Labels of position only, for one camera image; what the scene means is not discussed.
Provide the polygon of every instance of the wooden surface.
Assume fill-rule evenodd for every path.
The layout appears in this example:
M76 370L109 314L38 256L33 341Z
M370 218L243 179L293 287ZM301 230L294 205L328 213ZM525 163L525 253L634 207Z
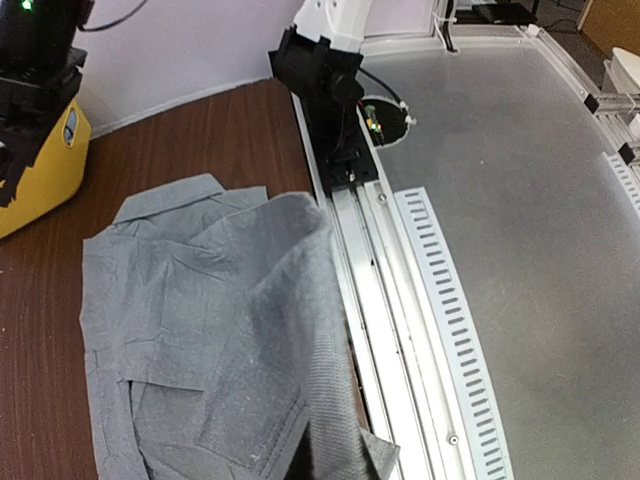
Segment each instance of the wooden surface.
M593 0L582 31L607 56L613 47L640 55L640 1Z
M287 91L258 83L162 113L91 144L67 204L0 241L0 480L92 480L82 239L133 193L211 172L226 188L311 189Z

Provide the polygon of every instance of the metal frame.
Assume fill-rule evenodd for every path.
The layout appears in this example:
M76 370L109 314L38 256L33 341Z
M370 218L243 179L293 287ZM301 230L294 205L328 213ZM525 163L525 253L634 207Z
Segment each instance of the metal frame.
M544 30L456 26L453 33L456 46L461 49L495 46L536 49L581 101L598 93L596 85ZM442 48L433 37L395 36L367 40L362 52L365 56L377 56ZM414 248L415 239L412 245L402 209L369 137L380 179L325 196L300 102L295 96L293 102L314 190L335 228L334 261L372 429L381 438L401 446L392 478L512 479L506 440L486 371L482 377L483 391L477 395L487 398L491 405L491 425L495 428L491 434L495 432L502 449L501 462L494 462L491 457L485 469L478 462L478 452L487 453L477 441L485 431L479 429L488 424L483 423L484 419L478 421L480 425L469 421L477 411L469 410L469 403L462 398L463 373L449 361L455 341L446 345L442 309L436 305L439 298L427 288L424 266L421 270ZM630 200L637 201L634 205L640 216L640 183L617 154L621 142L630 138L629 129L620 115L597 116L596 120L603 138L611 145L611 151L604 152L603 161L611 165ZM446 248L444 238L441 240ZM466 304L461 287L456 291L456 299ZM474 331L473 324L465 328L467 332ZM468 336L474 345L475 358L484 365L477 337ZM502 469L496 470L498 463Z

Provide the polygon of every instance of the wall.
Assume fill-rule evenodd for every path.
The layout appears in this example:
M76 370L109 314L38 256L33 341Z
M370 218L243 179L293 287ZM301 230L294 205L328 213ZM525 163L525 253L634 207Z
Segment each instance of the wall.
M89 26L137 0L97 0ZM301 0L149 0L125 24L79 33L89 52L79 101L98 136L173 106L270 76ZM374 0L368 34L430 30L433 0Z
M613 47L640 55L640 1L593 0L582 31L606 55Z

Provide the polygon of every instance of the yellow container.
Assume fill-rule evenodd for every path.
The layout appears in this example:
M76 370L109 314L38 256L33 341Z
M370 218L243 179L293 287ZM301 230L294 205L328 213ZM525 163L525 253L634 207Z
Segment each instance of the yellow container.
M69 200L80 187L89 150L91 126L74 100L60 116L34 166L18 184L16 199L0 207L0 238Z

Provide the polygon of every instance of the black mount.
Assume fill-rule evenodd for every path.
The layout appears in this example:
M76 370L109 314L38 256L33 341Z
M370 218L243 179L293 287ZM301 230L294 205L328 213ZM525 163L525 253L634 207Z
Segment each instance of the black mount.
M0 66L0 207L16 197L18 183L80 89L87 52L72 48L55 71L3 71Z
M313 42L291 27L270 58L275 77L303 104L324 191L376 180L358 117L364 89L356 75L362 55L332 50L326 38Z

